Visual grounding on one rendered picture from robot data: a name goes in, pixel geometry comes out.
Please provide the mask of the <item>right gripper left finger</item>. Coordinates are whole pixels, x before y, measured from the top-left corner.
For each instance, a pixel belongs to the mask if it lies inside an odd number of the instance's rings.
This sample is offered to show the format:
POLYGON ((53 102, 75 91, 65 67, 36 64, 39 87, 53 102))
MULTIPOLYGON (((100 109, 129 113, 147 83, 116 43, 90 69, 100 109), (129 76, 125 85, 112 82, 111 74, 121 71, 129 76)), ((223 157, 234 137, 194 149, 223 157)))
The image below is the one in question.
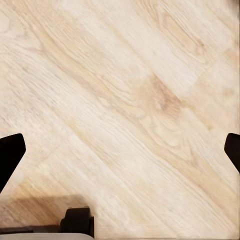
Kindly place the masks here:
POLYGON ((26 153, 22 133, 0 138, 0 193, 26 153))

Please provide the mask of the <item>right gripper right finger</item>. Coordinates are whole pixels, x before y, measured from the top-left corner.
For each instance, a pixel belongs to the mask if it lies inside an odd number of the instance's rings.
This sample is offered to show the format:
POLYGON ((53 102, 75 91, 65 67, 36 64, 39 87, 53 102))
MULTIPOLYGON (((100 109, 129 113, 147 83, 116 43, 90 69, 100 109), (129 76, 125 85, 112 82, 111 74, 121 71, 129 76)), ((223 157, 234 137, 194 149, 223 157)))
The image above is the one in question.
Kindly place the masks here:
POLYGON ((240 135, 235 133, 229 133, 227 135, 224 151, 235 165, 240 173, 240 135))

